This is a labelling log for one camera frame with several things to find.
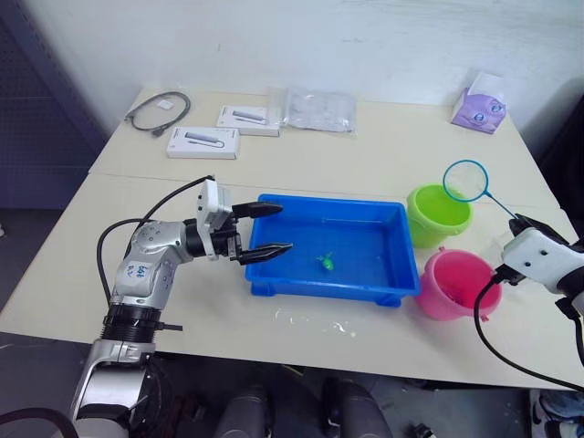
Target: purple tissue box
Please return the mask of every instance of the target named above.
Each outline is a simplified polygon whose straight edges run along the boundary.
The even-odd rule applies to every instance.
[[[485,94],[468,94],[468,90],[454,105],[452,123],[492,134],[505,118],[505,104]]]

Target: pink bucket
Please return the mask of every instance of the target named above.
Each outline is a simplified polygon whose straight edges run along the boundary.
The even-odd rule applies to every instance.
[[[415,300],[426,315],[440,321],[471,317],[476,297],[492,274],[493,268],[477,255],[440,247],[426,263],[420,277],[422,291]],[[486,293],[480,307],[483,321],[498,306],[501,293],[500,285]]]

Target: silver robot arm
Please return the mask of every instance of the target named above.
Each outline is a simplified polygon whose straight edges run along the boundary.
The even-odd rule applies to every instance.
[[[242,217],[281,210],[270,203],[231,205],[228,191],[207,180],[196,219],[151,221],[134,233],[116,274],[103,331],[91,347],[71,404],[69,418],[80,437],[148,434],[160,423],[166,406],[153,338],[156,330],[182,330],[160,322],[176,268],[202,256],[228,256],[245,265],[283,254],[292,245],[243,250],[236,230]]]

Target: white wall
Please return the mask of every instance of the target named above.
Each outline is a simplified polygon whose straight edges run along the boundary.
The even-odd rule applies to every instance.
[[[145,85],[450,104],[484,69],[537,153],[584,91],[582,0],[25,3],[107,132]]]

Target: white table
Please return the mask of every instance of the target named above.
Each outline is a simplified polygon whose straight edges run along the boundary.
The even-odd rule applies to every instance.
[[[158,91],[145,89],[136,104]],[[193,109],[180,126],[214,126],[221,105],[266,105],[261,96],[187,94]],[[280,138],[243,136],[236,161],[169,159],[171,130],[154,139],[122,122],[91,172],[185,181],[214,174],[234,185],[405,197],[418,185],[440,182],[452,162],[469,158],[486,167],[490,190],[503,203],[558,208],[510,118],[490,136],[450,124],[451,112],[361,102],[357,135],[286,129]]]
[[[101,231],[123,218],[140,216],[179,181],[93,173],[83,183],[38,252],[0,315],[0,330],[45,338],[91,342],[99,335],[107,305],[95,264]],[[254,200],[257,187],[228,186],[234,203]],[[277,190],[325,197],[404,202],[372,195]],[[157,217],[182,220],[194,215],[198,191],[164,206]],[[558,208],[510,205],[576,236]],[[493,204],[475,206],[470,228],[446,242],[486,256],[493,237],[506,230],[507,216]],[[251,221],[242,221],[244,245]],[[111,234],[104,262],[111,283],[131,225]],[[432,251],[416,251],[419,269]],[[556,310],[543,287],[525,282],[505,287],[499,309],[485,332],[504,354],[534,370],[584,382],[572,323]],[[195,260],[181,266],[162,320],[183,324],[184,332],[157,335],[158,349],[223,358],[263,360],[412,378],[552,388],[507,367],[480,343],[470,318],[443,323],[425,317],[411,299],[401,308],[316,297],[254,297],[243,268],[227,260]]]

